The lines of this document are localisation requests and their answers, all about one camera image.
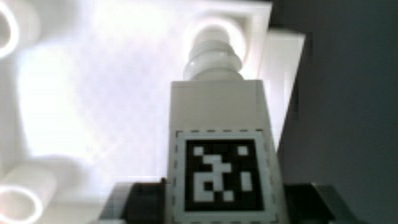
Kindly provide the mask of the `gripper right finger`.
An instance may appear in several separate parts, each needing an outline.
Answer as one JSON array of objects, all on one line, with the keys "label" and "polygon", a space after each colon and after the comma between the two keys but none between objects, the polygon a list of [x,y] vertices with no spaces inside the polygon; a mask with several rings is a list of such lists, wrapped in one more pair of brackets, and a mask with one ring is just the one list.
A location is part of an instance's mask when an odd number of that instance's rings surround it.
[{"label": "gripper right finger", "polygon": [[330,185],[284,185],[291,224],[353,224],[355,215]]}]

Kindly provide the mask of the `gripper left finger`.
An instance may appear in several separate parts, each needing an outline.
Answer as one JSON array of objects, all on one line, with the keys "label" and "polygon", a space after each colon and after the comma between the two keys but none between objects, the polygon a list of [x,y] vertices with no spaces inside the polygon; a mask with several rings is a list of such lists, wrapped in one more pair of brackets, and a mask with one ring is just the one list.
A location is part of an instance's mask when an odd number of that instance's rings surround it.
[{"label": "gripper left finger", "polygon": [[165,179],[115,184],[99,224],[165,224],[165,185]]}]

